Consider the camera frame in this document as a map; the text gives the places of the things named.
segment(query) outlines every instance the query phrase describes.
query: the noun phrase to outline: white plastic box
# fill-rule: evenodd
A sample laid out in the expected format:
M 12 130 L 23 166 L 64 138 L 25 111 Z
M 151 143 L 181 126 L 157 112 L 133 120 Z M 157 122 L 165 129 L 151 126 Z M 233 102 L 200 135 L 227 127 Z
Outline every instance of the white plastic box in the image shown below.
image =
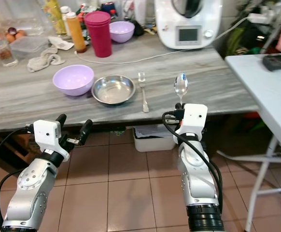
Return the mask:
M 135 148 L 140 152 L 172 150 L 176 145 L 171 133 L 165 137 L 147 136 L 138 138 L 135 130 L 133 128 Z
M 47 37 L 39 36 L 24 36 L 11 44 L 13 55 L 18 59 L 31 59 L 39 57 L 41 52 L 48 48 Z

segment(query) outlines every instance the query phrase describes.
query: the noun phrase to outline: appliance display screen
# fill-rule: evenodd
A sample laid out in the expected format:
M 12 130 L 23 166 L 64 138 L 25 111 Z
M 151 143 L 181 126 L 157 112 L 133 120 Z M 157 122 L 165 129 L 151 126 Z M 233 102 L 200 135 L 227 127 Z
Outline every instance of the appliance display screen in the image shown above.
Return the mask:
M 197 41 L 198 29 L 180 29 L 179 41 Z

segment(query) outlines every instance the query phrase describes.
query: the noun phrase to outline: spoon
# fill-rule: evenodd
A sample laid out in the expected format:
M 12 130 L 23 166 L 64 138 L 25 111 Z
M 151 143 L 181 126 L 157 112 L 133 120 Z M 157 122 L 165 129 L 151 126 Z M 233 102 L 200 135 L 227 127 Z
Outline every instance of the spoon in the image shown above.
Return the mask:
M 188 91 L 188 80 L 184 73 L 177 74 L 177 77 L 174 82 L 174 90 L 180 98 L 180 105 L 183 105 L 183 96 Z

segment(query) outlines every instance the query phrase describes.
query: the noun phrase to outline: stainless steel bowl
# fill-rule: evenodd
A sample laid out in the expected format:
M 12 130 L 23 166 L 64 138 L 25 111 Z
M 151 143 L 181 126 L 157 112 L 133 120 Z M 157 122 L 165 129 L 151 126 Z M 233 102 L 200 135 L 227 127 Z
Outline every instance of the stainless steel bowl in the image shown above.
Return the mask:
M 109 75 L 95 81 L 92 95 L 105 104 L 120 104 L 129 100 L 135 93 L 133 81 L 122 75 Z

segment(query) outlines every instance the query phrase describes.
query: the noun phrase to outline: lavender plastic bowl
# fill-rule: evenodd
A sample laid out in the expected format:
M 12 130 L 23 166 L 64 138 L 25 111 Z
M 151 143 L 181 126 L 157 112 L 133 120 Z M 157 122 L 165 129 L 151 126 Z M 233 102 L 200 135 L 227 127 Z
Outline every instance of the lavender plastic bowl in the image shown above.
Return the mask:
M 92 87 L 94 72 L 85 65 L 70 65 L 55 73 L 53 83 L 61 92 L 79 96 Z
M 118 43 L 124 43 L 132 38 L 134 28 L 133 23 L 126 21 L 110 23 L 111 38 Z

